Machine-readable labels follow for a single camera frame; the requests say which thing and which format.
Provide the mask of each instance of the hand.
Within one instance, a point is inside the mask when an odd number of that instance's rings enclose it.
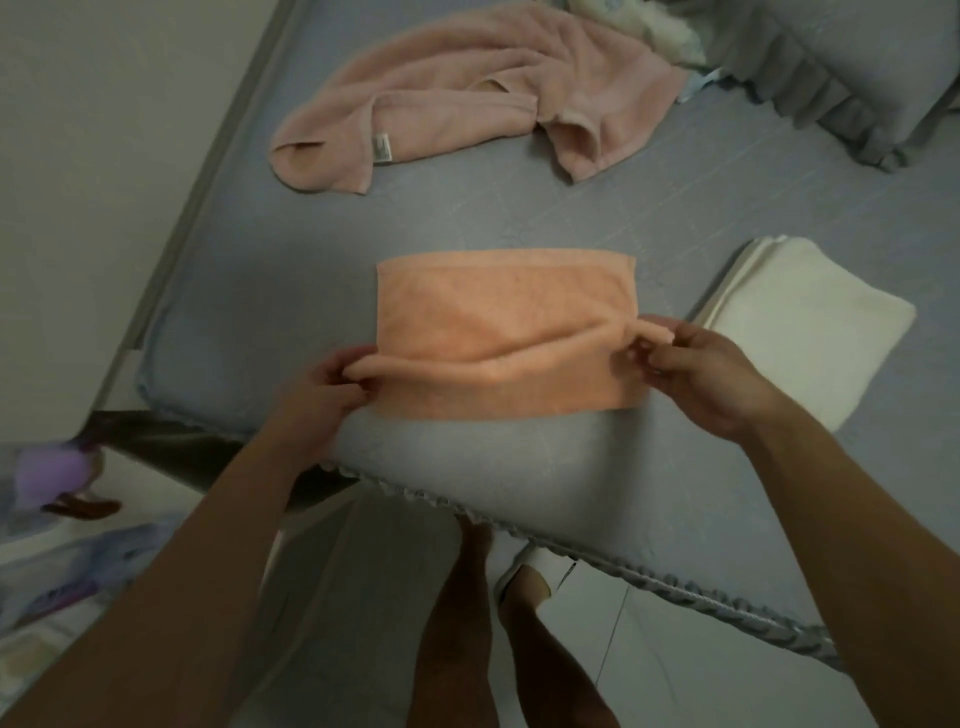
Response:
[[[631,357],[643,378],[710,434],[742,444],[757,426],[799,408],[726,336],[686,321],[643,318],[676,337],[673,346],[633,344]]]
[[[299,472],[324,459],[344,418],[372,400],[373,382],[345,379],[344,368],[376,346],[352,347],[332,353],[298,376],[276,404],[256,439],[282,451]]]

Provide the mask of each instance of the white folded towel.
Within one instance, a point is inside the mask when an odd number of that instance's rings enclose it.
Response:
[[[695,323],[731,338],[833,431],[916,315],[911,303],[867,285],[812,241],[782,235],[747,246]]]

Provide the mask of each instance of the bed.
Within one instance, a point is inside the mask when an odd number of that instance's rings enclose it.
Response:
[[[151,326],[140,390],[157,412],[249,437],[279,387],[375,335],[374,266],[443,250],[579,247],[637,258],[641,311],[691,316],[735,254],[801,235],[918,319],[839,432],[912,514],[960,548],[960,124],[897,175],[793,129],[740,87],[676,106],[639,154],[571,184],[542,133],[377,167],[366,196],[272,174],[284,116],[358,49],[479,0],[303,3],[188,234]],[[360,412],[344,473],[586,559],[762,639],[838,665],[744,455],[653,395],[637,410],[498,423]]]

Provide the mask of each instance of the white slipper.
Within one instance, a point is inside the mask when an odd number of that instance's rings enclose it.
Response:
[[[510,586],[510,582],[522,566],[530,567],[542,576],[543,581],[546,582],[547,587],[550,589],[550,595],[553,596],[573,571],[573,568],[577,566],[577,562],[568,556],[558,556],[547,548],[527,544],[523,547],[522,551],[516,555],[514,565],[507,569],[503,576],[497,580],[495,591],[493,592],[496,594],[497,604],[503,601],[504,592],[507,591],[507,587]]]

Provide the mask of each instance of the bare leg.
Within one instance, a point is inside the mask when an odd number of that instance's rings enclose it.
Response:
[[[550,588],[536,570],[519,571],[500,605],[514,651],[516,693],[530,728],[619,728],[584,669],[537,617]]]
[[[496,728],[485,565],[492,534],[458,518],[463,541],[423,629],[407,728]]]

